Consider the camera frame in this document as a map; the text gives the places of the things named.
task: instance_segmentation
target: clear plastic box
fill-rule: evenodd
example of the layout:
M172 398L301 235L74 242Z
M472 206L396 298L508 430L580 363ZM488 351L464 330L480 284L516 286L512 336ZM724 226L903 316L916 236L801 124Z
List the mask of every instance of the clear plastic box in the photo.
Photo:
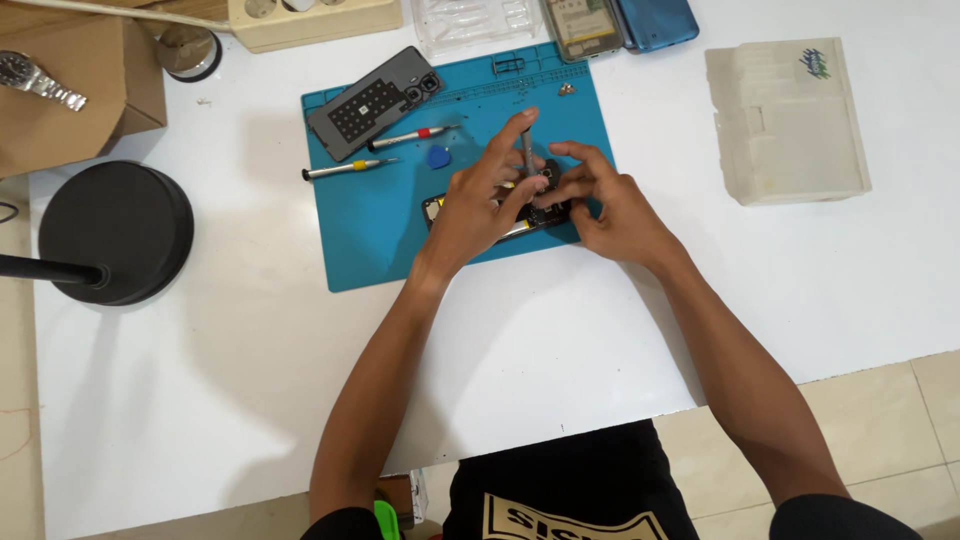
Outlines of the clear plastic box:
M490 41L537 34L537 0L411 0L420 49L427 58Z

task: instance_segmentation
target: person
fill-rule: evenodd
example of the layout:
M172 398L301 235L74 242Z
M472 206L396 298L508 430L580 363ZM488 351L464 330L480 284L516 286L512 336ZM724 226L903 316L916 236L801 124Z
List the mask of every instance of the person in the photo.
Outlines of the person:
M539 112L512 116L473 166L450 178L443 211L410 276L353 367L326 422L310 480L303 540L380 540L377 478L394 444L424 342L453 276L490 248L530 201L570 200L584 246L648 268L683 330L710 411L777 507L772 540L917 539L850 498L797 386L701 276L629 175L595 147L549 145L580 163L559 186L521 179L514 147ZM516 182L509 192L496 187ZM603 204L594 219L584 200ZM491 198L502 198L492 204ZM461 461L444 540L689 540L697 532L650 420Z

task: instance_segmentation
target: green object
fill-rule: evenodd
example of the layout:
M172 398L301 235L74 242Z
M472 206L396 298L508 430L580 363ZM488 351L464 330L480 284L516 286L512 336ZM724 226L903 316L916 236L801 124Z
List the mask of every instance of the green object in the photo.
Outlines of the green object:
M396 523L396 512L386 501L373 501L373 515L380 524L383 540L400 540L400 527Z

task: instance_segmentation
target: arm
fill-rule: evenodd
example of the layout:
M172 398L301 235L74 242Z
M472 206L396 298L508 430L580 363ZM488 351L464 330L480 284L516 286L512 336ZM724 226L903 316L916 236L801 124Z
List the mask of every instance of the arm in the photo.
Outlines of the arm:
M763 480L774 504L806 493L849 497L823 434L800 390L710 288L684 246L663 225L628 175L594 147L550 145L582 161L560 187L538 199L574 200L571 218L584 245L649 268L663 286L713 416ZM604 204L593 219L583 197Z
M417 254L410 276L353 366L326 421L310 479L310 521L350 506L373 509L377 479L394 445L420 355L447 285L467 262L513 225L520 208L546 186L542 176L517 182L523 163L513 148L537 110L515 114L472 167L450 178L444 208ZM491 197L502 198L499 206Z

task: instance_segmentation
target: hand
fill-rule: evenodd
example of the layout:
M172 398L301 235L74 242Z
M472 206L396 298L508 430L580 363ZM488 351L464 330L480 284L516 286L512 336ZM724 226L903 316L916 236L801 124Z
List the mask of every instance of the hand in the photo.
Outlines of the hand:
M584 246L601 257L637 262L656 271L684 254L684 247L650 207L630 175L619 174L595 146L554 142L550 152L581 161L563 173L557 189L537 198L539 208L572 200L570 219ZM603 204L593 219L584 203L592 197Z
M531 107L511 116L487 144L479 161L453 173L444 205L417 254L411 277L427 275L434 282L449 282L470 259L509 231L520 208L547 186L543 176L521 180L516 168L523 164L522 152L514 148L516 139L533 125L539 113ZM542 169L545 162L535 158L535 166ZM516 187L500 187L506 182L516 183Z

